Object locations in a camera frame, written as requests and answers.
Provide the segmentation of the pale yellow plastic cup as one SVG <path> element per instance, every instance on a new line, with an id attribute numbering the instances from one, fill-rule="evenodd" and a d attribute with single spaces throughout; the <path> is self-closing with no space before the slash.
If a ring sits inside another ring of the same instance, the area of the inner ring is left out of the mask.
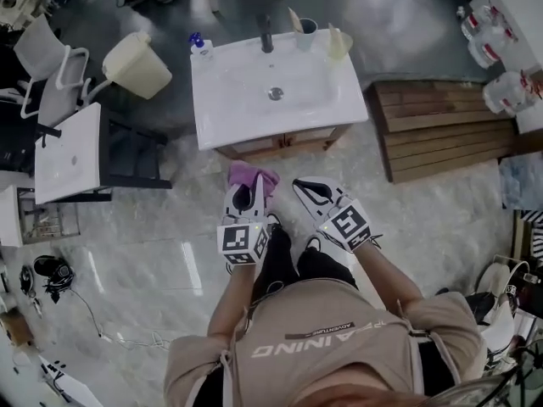
<path id="1" fill-rule="evenodd" d="M 338 30 L 330 30 L 330 42 L 328 46 L 328 57 L 335 61 L 345 58 L 353 46 L 353 39 L 350 35 Z"/>

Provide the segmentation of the small flat cardboard box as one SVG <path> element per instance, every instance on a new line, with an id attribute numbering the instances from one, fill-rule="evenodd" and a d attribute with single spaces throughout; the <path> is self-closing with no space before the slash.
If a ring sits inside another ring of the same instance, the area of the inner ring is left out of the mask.
<path id="1" fill-rule="evenodd" d="M 33 344 L 34 336 L 18 309 L 0 314 L 0 326 L 15 347 Z"/>

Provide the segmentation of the cream plastic trash bin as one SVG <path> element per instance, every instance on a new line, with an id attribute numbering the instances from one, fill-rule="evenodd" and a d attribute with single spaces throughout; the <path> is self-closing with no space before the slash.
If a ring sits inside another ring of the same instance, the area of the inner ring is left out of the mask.
<path id="1" fill-rule="evenodd" d="M 109 51 L 102 65 L 109 81 L 147 100 L 172 80 L 172 73 L 150 43 L 148 33 L 132 32 Z"/>

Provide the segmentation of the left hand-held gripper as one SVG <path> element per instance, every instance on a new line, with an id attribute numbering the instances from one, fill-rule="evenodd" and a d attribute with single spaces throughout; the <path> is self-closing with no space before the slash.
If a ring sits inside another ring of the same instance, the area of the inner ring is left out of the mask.
<path id="1" fill-rule="evenodd" d="M 272 232 L 267 215 L 261 173 L 251 187 L 235 184 L 229 188 L 224 198 L 223 222 L 217 227 L 217 251 L 227 265 L 263 263 Z"/>

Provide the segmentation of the brown wooden vanity cabinet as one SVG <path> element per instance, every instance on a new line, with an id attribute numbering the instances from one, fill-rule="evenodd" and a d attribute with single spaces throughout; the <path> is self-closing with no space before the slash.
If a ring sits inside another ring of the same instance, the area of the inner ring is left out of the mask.
<path id="1" fill-rule="evenodd" d="M 230 136 L 227 142 L 222 143 L 220 146 L 214 147 L 213 150 L 217 153 L 223 155 L 227 159 L 231 160 L 244 160 L 244 161 L 254 161 L 257 159 L 263 159 L 268 157 L 281 157 L 288 158 L 293 157 L 302 152 L 326 152 L 334 143 L 336 143 L 353 125 L 352 124 L 342 124 L 342 125 L 328 125 L 322 127 L 331 127 L 335 126 L 336 130 L 332 134 L 332 137 L 327 140 L 314 141 L 314 142 L 302 142 L 293 146 L 289 146 L 285 143 L 283 139 L 283 145 L 276 150 L 262 150 L 253 153 L 237 153 L 232 145 L 238 142 L 245 142 L 253 139 L 258 139 L 262 137 L 268 137 L 278 134 L 288 134 L 295 131 L 279 131 L 279 130 L 257 130 L 253 126 L 240 126 L 236 128 L 235 134 Z"/>

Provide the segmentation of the slatted wooden platform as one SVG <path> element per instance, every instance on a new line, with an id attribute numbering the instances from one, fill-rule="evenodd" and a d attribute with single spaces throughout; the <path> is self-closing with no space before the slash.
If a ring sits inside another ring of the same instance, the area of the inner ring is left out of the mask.
<path id="1" fill-rule="evenodd" d="M 376 81 L 363 92 L 387 180 L 434 176 L 509 156 L 516 120 L 492 113 L 469 81 Z"/>

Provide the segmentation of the person's black trousers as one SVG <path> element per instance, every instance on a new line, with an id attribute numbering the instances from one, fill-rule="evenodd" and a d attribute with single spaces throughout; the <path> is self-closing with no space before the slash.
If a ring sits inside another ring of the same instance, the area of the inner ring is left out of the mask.
<path id="1" fill-rule="evenodd" d="M 288 233 L 280 224 L 274 224 L 271 227 L 266 257 L 253 287 L 252 306 L 278 293 L 282 288 L 312 279 L 334 279 L 358 288 L 350 271 L 328 254 L 317 248 L 306 248 L 295 265 L 291 247 Z"/>

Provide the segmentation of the grey plastic cup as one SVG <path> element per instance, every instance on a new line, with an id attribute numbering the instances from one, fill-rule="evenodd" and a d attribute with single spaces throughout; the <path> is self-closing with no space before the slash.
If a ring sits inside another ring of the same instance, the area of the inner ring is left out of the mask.
<path id="1" fill-rule="evenodd" d="M 301 29 L 296 30 L 294 33 L 297 48 L 307 52 L 311 49 L 311 45 L 316 37 L 318 25 L 314 20 L 308 18 L 300 18 L 299 25 Z"/>

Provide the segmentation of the pack of clear water bottles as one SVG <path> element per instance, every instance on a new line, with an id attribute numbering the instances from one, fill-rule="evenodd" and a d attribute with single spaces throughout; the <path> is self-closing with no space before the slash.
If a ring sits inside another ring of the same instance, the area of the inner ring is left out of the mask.
<path id="1" fill-rule="evenodd" d="M 543 99 L 543 81 L 523 71 L 506 71 L 483 88 L 483 100 L 494 114 L 515 117 Z"/>
<path id="2" fill-rule="evenodd" d="M 461 22 L 462 34 L 467 38 L 467 50 L 483 69 L 501 61 L 518 41 L 518 36 L 504 14 L 491 3 L 474 9 Z"/>

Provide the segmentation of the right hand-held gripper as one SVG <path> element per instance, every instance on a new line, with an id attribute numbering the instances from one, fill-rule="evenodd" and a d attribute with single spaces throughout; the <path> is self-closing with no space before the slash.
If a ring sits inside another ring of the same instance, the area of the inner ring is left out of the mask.
<path id="1" fill-rule="evenodd" d="M 293 180 L 294 193 L 318 226 L 318 233 L 351 254 L 371 237 L 366 211 L 334 179 L 305 176 Z M 326 220 L 335 206 L 344 206 Z"/>

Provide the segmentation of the purple cloth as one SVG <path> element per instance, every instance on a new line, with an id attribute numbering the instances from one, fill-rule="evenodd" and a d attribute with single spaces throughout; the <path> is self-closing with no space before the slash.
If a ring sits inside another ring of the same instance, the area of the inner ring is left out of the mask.
<path id="1" fill-rule="evenodd" d="M 228 186 L 245 185 L 252 187 L 257 176 L 262 176 L 264 197 L 269 198 L 280 182 L 279 175 L 273 170 L 261 169 L 242 160 L 235 160 L 230 164 L 227 173 Z"/>

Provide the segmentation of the white panel with black marks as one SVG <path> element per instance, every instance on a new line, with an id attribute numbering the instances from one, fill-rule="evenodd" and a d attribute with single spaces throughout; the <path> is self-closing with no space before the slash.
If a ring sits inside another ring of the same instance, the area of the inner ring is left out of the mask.
<path id="1" fill-rule="evenodd" d="M 69 368 L 61 359 L 39 355 L 46 383 L 68 404 L 80 407 L 104 407 L 91 388 L 78 376 L 77 368 Z"/>

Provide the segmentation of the small bottle blue cap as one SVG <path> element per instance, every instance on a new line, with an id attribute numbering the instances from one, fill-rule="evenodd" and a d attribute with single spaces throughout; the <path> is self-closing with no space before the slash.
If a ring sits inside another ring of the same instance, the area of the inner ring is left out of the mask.
<path id="1" fill-rule="evenodd" d="M 188 39 L 192 55 L 201 61 L 211 61 L 214 58 L 214 46 L 211 40 L 204 39 L 200 32 L 194 32 Z"/>

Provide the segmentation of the white rectangular sink top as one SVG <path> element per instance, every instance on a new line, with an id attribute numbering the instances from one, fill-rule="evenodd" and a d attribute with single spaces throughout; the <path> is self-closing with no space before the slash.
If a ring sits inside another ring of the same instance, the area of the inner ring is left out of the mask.
<path id="1" fill-rule="evenodd" d="M 100 187 L 102 107 L 92 103 L 56 126 L 61 137 L 36 142 L 35 201 L 49 203 Z"/>

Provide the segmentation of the black white striped fabric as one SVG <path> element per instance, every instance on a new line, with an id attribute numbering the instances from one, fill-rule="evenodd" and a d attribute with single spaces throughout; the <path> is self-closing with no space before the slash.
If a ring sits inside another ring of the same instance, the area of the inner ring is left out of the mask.
<path id="1" fill-rule="evenodd" d="M 522 210 L 520 219 L 529 228 L 529 255 L 543 265 L 543 210 Z"/>

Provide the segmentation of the person's beige t-shirt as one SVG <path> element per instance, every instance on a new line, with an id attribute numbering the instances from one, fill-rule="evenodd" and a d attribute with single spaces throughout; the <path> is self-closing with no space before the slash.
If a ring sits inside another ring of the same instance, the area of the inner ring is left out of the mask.
<path id="1" fill-rule="evenodd" d="M 397 392 L 412 392 L 419 389 L 412 365 L 416 331 L 438 338 L 456 382 L 482 375 L 486 346 L 460 293 L 425 298 L 393 315 L 345 282 L 296 282 L 260 302 L 234 341 L 173 341 L 165 405 L 194 405 L 204 377 L 220 365 L 227 372 L 219 393 L 233 407 L 288 407 L 302 389 L 351 364 L 369 366 Z"/>

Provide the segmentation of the blue white patterned mat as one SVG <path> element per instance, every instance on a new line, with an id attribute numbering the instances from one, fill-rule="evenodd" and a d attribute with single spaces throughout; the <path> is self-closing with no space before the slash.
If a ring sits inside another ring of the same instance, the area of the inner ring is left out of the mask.
<path id="1" fill-rule="evenodd" d="M 507 209 L 543 210 L 543 152 L 504 158 L 499 173 Z"/>

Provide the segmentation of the black slim bottle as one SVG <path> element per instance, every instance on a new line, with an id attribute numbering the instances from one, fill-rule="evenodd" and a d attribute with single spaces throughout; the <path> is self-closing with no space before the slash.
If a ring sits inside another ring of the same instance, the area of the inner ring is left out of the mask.
<path id="1" fill-rule="evenodd" d="M 257 24 L 260 30 L 261 50 L 263 53 L 271 53 L 274 49 L 271 33 L 271 19 L 268 14 L 259 14 Z"/>

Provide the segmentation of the white mesh office chair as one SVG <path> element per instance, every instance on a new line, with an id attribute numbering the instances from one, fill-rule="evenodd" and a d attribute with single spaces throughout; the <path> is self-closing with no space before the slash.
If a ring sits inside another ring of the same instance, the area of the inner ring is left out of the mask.
<path id="1" fill-rule="evenodd" d="M 86 76 L 90 58 L 84 47 L 64 45 L 53 33 L 45 15 L 37 17 L 14 45 L 14 52 L 31 77 L 26 88 L 20 116 L 37 117 L 41 125 L 55 127 L 80 109 L 93 102 L 105 87 Z M 30 94 L 35 83 L 45 81 L 38 110 L 27 112 Z"/>

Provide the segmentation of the person's right forearm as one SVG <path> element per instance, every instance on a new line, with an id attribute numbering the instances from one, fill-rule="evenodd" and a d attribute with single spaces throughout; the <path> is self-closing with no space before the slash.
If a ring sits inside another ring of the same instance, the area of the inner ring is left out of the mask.
<path id="1" fill-rule="evenodd" d="M 399 315 L 401 309 L 423 299 L 417 285 L 370 242 L 356 248 L 354 255 L 387 311 Z"/>

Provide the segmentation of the person's left forearm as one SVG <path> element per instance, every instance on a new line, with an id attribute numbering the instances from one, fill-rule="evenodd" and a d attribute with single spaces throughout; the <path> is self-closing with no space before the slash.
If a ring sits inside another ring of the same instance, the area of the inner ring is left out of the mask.
<path id="1" fill-rule="evenodd" d="M 251 303 L 255 282 L 255 265 L 239 265 L 232 269 L 229 282 L 210 318 L 207 337 L 229 342 L 245 310 Z"/>

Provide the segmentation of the brown wooden cabinet door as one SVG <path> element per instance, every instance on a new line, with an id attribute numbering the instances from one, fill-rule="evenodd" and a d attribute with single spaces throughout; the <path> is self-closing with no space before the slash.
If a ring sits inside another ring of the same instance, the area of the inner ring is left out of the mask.
<path id="1" fill-rule="evenodd" d="M 332 134 L 335 132 L 335 130 L 336 127 L 331 126 L 290 132 L 284 135 L 284 141 L 289 146 L 293 146 L 302 142 L 327 140 L 332 137 Z"/>
<path id="2" fill-rule="evenodd" d="M 262 150 L 276 150 L 283 145 L 283 134 L 262 137 L 232 145 L 237 153 L 253 153 Z"/>

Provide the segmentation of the black round electronic device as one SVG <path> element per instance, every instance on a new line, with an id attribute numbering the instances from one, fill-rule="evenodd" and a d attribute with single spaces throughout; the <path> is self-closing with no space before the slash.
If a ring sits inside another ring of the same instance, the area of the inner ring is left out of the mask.
<path id="1" fill-rule="evenodd" d="M 61 293 L 71 289 L 75 273 L 64 258 L 41 255 L 34 260 L 34 271 L 46 279 L 45 292 L 56 304 Z"/>

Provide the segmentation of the black frame side table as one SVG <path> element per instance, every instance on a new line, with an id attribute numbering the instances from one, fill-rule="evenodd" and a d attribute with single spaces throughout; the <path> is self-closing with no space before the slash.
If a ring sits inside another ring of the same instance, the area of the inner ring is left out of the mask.
<path id="1" fill-rule="evenodd" d="M 36 142 L 46 140 L 39 135 Z M 53 202 L 107 202 L 105 189 L 171 189 L 171 182 L 160 177 L 160 150 L 168 138 L 157 131 L 135 125 L 119 114 L 102 107 L 99 137 L 100 187 Z"/>

